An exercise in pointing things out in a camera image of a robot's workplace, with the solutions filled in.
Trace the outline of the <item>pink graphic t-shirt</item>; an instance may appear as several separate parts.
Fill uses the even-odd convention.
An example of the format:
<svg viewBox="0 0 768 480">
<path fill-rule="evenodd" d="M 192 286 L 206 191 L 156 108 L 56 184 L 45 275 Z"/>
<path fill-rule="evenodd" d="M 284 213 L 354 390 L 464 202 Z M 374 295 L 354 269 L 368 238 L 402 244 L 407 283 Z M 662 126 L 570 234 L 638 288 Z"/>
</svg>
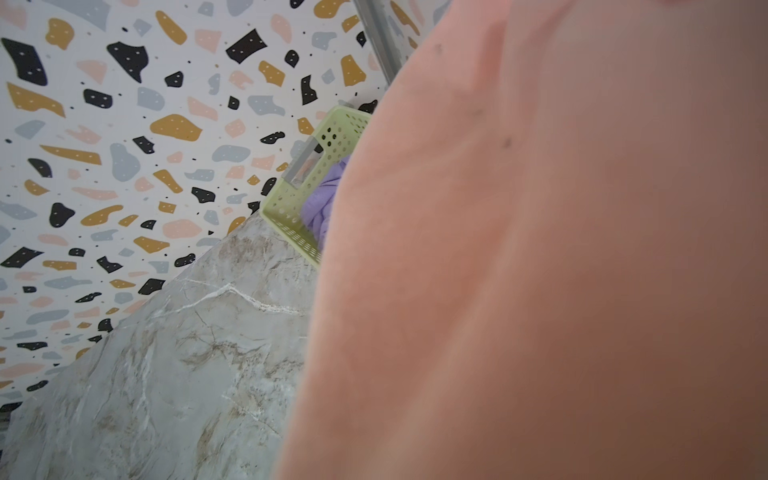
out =
<svg viewBox="0 0 768 480">
<path fill-rule="evenodd" d="M 274 477 L 766 475 L 766 3 L 452 2 L 343 174 Z"/>
</svg>

